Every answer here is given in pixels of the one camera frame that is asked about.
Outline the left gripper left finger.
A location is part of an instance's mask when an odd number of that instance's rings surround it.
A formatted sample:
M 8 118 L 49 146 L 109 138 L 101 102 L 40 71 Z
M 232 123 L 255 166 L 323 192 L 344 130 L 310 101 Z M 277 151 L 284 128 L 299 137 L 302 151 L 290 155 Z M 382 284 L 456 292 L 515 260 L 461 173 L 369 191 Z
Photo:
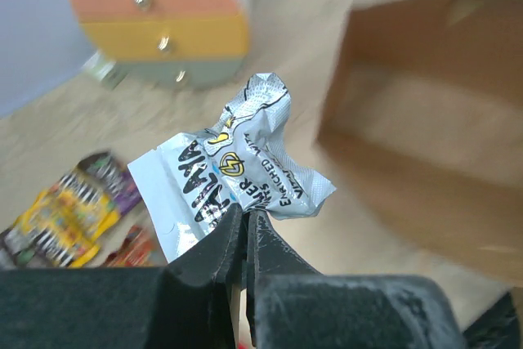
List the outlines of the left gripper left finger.
M 27 269 L 1 274 L 4 348 L 234 348 L 244 217 L 166 266 Z

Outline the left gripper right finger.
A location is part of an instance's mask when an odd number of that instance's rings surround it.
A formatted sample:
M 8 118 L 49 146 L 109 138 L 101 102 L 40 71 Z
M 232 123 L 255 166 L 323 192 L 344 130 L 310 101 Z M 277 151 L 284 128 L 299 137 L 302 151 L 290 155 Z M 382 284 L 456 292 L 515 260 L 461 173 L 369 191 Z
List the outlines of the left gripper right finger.
M 464 348 L 441 287 L 420 275 L 323 275 L 248 217 L 246 316 L 257 348 Z

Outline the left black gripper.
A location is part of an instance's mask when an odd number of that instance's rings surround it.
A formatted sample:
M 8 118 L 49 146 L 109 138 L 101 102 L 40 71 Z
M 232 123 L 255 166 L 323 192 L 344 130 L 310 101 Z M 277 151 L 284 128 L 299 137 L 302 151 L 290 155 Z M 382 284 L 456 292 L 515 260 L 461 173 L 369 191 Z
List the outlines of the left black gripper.
M 506 292 L 464 332 L 472 349 L 522 348 L 522 290 Z

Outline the red snack bag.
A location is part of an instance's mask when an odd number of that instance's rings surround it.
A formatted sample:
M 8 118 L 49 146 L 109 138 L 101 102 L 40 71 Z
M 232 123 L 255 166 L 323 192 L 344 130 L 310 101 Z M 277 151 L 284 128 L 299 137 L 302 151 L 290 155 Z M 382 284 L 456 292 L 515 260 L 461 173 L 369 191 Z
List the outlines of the red snack bag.
M 156 242 L 143 226 L 133 225 L 127 232 L 121 246 L 110 253 L 102 263 L 104 267 L 145 267 L 155 266 Z

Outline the yellow m&m's packet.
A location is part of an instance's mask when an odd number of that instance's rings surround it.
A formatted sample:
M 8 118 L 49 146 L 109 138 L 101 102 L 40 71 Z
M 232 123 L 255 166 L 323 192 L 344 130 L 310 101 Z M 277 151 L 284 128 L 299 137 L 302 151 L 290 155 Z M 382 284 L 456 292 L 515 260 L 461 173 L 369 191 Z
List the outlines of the yellow m&m's packet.
M 89 263 L 100 246 L 88 238 L 73 213 L 43 191 L 9 226 L 25 238 L 21 268 L 76 268 Z
M 77 169 L 63 175 L 50 192 L 73 213 L 91 240 L 99 239 L 120 219 L 116 203 L 105 190 Z

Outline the red brown paper bag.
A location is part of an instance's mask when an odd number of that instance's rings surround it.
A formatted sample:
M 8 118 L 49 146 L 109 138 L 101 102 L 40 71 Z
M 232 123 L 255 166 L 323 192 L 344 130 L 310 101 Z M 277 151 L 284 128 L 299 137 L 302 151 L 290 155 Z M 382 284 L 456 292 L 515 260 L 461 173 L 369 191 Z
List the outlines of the red brown paper bag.
M 318 141 L 396 234 L 522 284 L 522 0 L 349 11 Z

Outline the brown purple candy wrapper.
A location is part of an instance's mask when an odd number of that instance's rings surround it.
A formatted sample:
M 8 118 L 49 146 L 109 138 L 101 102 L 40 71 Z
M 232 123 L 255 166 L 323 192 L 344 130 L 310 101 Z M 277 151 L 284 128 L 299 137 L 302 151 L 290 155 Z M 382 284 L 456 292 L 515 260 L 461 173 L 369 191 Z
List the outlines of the brown purple candy wrapper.
M 24 236 L 15 228 L 9 227 L 1 233 L 1 269 L 12 270 L 24 264 L 20 252 L 25 249 Z

